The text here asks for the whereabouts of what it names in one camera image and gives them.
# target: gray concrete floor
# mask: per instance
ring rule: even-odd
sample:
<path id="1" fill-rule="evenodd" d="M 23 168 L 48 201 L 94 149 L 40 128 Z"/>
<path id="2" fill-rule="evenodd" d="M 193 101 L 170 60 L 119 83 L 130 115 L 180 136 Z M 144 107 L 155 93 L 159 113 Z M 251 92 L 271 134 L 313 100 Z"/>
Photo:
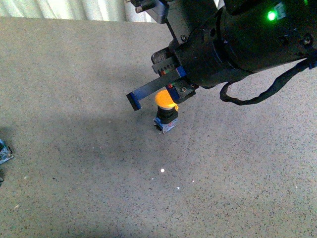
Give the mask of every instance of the gray concrete floor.
<path id="1" fill-rule="evenodd" d="M 125 95 L 156 77 L 165 26 L 1 18 L 0 29 L 0 138 L 15 151 L 0 167 L 0 237 L 317 237 L 316 70 L 254 106 L 199 89 L 162 135 L 154 96 L 134 112 Z M 290 67 L 230 94 L 258 95 Z"/>

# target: white curtain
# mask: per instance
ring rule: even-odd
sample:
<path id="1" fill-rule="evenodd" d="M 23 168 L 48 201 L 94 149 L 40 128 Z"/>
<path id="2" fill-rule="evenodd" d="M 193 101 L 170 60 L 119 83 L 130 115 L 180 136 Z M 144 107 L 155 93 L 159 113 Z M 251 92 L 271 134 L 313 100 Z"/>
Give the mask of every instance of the white curtain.
<path id="1" fill-rule="evenodd" d="M 219 7 L 223 0 L 214 0 Z M 125 0 L 0 0 L 0 16 L 155 22 Z"/>

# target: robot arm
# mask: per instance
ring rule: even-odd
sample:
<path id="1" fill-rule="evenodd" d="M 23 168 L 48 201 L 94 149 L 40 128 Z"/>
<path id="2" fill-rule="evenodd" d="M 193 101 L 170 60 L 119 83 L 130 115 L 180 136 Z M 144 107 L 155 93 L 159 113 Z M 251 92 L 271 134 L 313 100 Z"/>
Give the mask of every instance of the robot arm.
<path id="1" fill-rule="evenodd" d="M 238 105 L 259 103 L 279 91 L 294 75 L 317 66 L 317 2 L 314 0 L 131 0 L 166 23 L 169 46 L 152 55 L 159 78 L 127 95 L 134 110 L 140 100 L 166 87 L 175 103 L 227 82 L 220 98 Z M 276 79 L 257 98 L 240 101 L 227 88 L 245 77 L 281 64 L 305 59 Z"/>

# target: green led light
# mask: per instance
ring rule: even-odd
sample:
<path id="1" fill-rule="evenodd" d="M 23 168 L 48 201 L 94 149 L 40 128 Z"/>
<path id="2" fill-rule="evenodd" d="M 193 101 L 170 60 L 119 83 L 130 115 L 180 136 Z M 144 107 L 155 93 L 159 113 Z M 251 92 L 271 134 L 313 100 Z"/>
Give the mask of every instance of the green led light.
<path id="1" fill-rule="evenodd" d="M 277 14 L 275 11 L 270 11 L 268 14 L 267 14 L 267 17 L 270 21 L 274 21 L 276 18 L 277 18 Z"/>

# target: floor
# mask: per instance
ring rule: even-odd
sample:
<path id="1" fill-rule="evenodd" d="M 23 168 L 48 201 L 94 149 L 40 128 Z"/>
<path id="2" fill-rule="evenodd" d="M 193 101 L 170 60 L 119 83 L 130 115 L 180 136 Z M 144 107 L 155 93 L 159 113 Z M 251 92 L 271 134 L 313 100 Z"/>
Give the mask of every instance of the floor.
<path id="1" fill-rule="evenodd" d="M 156 77 L 164 25 L 0 18 L 3 238 L 317 237 L 316 72 L 239 107 L 220 86 L 153 126 L 154 96 L 125 95 Z M 291 65 L 250 76 L 251 98 Z"/>

